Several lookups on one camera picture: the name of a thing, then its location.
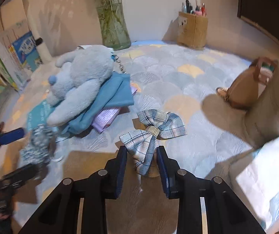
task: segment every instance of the book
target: book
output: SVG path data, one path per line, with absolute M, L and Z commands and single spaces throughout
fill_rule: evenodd
M 13 81 L 13 79 L 9 75 L 9 73 L 1 59 L 0 59 L 0 74 L 9 85 L 11 85 L 15 90 L 18 90 L 16 83 Z
M 17 88 L 23 89 L 42 63 L 26 20 L 0 34 L 0 59 Z

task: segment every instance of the light blue plush bunny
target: light blue plush bunny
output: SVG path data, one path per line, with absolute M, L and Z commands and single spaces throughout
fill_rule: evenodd
M 50 76 L 50 92 L 47 103 L 61 102 L 47 118 L 51 127 L 60 126 L 85 110 L 95 99 L 101 84 L 113 70 L 112 48 L 92 45 L 62 55 L 55 66 L 61 68 Z

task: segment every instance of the plaid hair bow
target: plaid hair bow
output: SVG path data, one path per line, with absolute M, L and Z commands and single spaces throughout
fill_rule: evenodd
M 135 171 L 144 176 L 151 175 L 154 152 L 157 147 L 157 136 L 163 139 L 186 135 L 181 118 L 175 113 L 164 113 L 151 109 L 137 113 L 139 121 L 147 126 L 146 130 L 134 130 L 120 136 L 135 161 Z

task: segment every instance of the beige wall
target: beige wall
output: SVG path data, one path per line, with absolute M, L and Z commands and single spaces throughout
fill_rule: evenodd
M 40 37 L 52 55 L 75 49 L 79 44 L 101 44 L 93 0 L 28 0 Z
M 237 18 L 238 0 L 202 0 L 209 17 L 209 46 L 253 59 L 279 58 L 279 46 L 256 28 Z
M 131 41 L 175 40 L 177 13 L 184 0 L 123 0 Z M 207 44 L 253 59 L 279 58 L 279 46 L 237 18 L 238 0 L 201 0 L 208 11 Z M 79 44 L 100 44 L 101 33 L 93 0 L 24 0 L 36 37 L 42 37 L 52 55 Z
M 4 30 L 26 19 L 22 0 L 11 0 L 0 7 L 1 23 Z

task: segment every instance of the glass vase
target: glass vase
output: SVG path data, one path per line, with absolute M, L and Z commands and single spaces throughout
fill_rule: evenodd
M 127 32 L 122 0 L 95 0 L 103 45 L 121 50 L 129 48 L 131 41 Z

